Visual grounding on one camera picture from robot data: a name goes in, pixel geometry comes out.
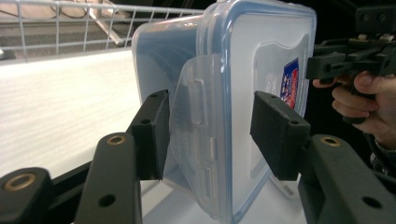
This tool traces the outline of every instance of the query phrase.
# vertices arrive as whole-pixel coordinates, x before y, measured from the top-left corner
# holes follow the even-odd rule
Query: white surface
[[[147,195],[169,192],[166,197],[149,212],[145,211],[143,196],[144,224],[219,224],[205,213],[186,194],[171,190],[163,183],[152,188]],[[305,224],[304,211],[298,200],[287,199],[268,181],[239,224]]]
[[[0,66],[0,176],[39,166],[56,177],[125,132],[140,103],[131,51]]]

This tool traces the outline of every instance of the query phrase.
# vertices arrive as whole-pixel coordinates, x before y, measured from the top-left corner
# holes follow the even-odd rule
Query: transparent plastic wall
[[[221,223],[237,223],[271,174],[249,135],[254,91],[304,114],[315,29],[312,9],[247,0],[143,25],[134,35],[141,98],[171,92],[165,183]]]

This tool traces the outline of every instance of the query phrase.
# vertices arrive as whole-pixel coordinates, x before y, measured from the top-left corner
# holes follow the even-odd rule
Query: brass screw hole
[[[328,146],[331,146],[331,147],[341,146],[340,141],[338,139],[335,139],[332,137],[322,137],[322,138],[320,138],[320,141]]]
[[[35,182],[34,174],[22,174],[12,177],[4,185],[6,191],[18,191],[25,189]]]
[[[119,145],[125,142],[125,137],[120,135],[115,135],[107,139],[107,143],[111,146]]]

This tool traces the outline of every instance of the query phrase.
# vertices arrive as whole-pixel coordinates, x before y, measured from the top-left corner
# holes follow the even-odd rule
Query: mounting hole
[[[112,146],[119,145],[123,142],[125,142],[125,137],[121,135],[115,135],[107,139],[107,143]]]
[[[320,138],[320,141],[322,143],[328,145],[328,146],[331,146],[331,147],[339,147],[339,146],[341,146],[341,143],[340,143],[340,141],[338,139],[332,138],[332,137],[328,137],[328,136]]]
[[[143,119],[142,121],[140,121],[140,123],[142,124],[149,124],[151,121],[149,119]]]
[[[116,197],[112,194],[107,194],[106,196],[103,196],[99,200],[99,206],[101,207],[109,207],[111,204],[113,204],[116,201]]]
[[[374,199],[372,197],[363,197],[362,199],[370,207],[382,208],[382,204],[377,199]]]
[[[361,21],[368,21],[368,20],[370,20],[370,16],[369,15],[367,15],[367,14],[361,15]]]
[[[387,15],[385,15],[384,13],[380,13],[376,19],[381,22],[381,21],[385,21],[387,19]]]
[[[6,191],[17,191],[29,187],[35,182],[34,174],[22,174],[12,177],[4,185]]]

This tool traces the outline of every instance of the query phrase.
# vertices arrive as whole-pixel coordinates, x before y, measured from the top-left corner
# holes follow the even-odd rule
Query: black metal bracket
[[[151,94],[126,133],[99,141],[90,163],[52,181],[41,168],[0,178],[0,223],[142,223],[140,180],[163,178],[168,97]]]
[[[396,73],[396,5],[361,7],[355,14],[356,38],[327,40],[316,45],[308,59],[305,77],[333,83],[341,75],[356,76],[369,71],[376,76]],[[360,94],[351,84],[351,93]],[[347,118],[346,123],[359,124],[365,118]]]
[[[250,134],[279,180],[296,180],[308,223],[396,223],[396,181],[373,173],[344,140],[309,136],[280,98],[256,91]]]

